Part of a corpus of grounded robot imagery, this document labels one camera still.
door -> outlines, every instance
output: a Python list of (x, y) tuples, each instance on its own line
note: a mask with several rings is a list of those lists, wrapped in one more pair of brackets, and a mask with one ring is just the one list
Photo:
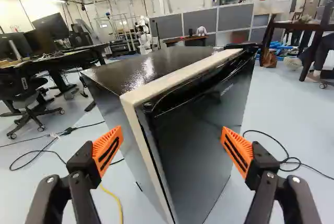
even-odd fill
[(305, 0), (303, 15), (308, 14), (312, 18), (315, 18), (317, 13), (317, 7), (319, 6), (320, 0)]

shoe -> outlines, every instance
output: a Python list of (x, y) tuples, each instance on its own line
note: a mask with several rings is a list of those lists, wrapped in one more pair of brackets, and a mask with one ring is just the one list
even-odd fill
[(290, 69), (290, 70), (297, 70), (301, 66), (303, 66), (302, 61), (299, 58), (290, 58), (285, 57), (283, 63)]
[(306, 75), (305, 81), (308, 82), (320, 82), (320, 72), (318, 70), (314, 70), (313, 72), (309, 72)]

person's leg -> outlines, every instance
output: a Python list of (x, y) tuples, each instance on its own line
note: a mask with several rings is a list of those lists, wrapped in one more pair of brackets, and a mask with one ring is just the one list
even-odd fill
[[(320, 75), (329, 50), (334, 50), (334, 33), (322, 37), (321, 42), (317, 48), (315, 56), (313, 56), (315, 73), (313, 75)], [(310, 54), (311, 48), (307, 48), (302, 52), (298, 58), (285, 57), (284, 63), (291, 70), (297, 70), (304, 65), (306, 57)]]
[(329, 50), (334, 50), (334, 33), (324, 36), (317, 48), (314, 57), (314, 69), (321, 71)]

office chair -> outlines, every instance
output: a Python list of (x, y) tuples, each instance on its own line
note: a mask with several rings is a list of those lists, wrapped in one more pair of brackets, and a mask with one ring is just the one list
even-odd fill
[[(0, 77), (0, 100), (10, 100), (16, 109), (25, 108), (25, 112), (16, 113), (14, 115), (22, 115), (18, 120), (14, 120), (17, 125), (13, 130), (7, 133), (9, 139), (15, 139), (15, 132), (24, 127), (30, 120), (34, 120), (39, 126), (38, 131), (45, 130), (45, 126), (38, 120), (37, 116), (58, 112), (64, 114), (63, 108), (46, 110), (47, 102), (41, 95), (40, 87), (47, 83), (46, 78), (35, 78), (34, 76), (25, 77), (22, 75), (9, 74), (6, 77)], [(38, 101), (38, 105), (34, 108), (28, 108), (29, 105)]]

white robot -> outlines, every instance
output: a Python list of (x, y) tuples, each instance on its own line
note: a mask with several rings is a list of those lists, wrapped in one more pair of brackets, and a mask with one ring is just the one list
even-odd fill
[(149, 19), (145, 16), (140, 16), (138, 20), (138, 25), (136, 26), (139, 29), (139, 49), (140, 54), (147, 54), (152, 52), (151, 43), (152, 43), (152, 35), (149, 34), (149, 28), (146, 24), (149, 22)]

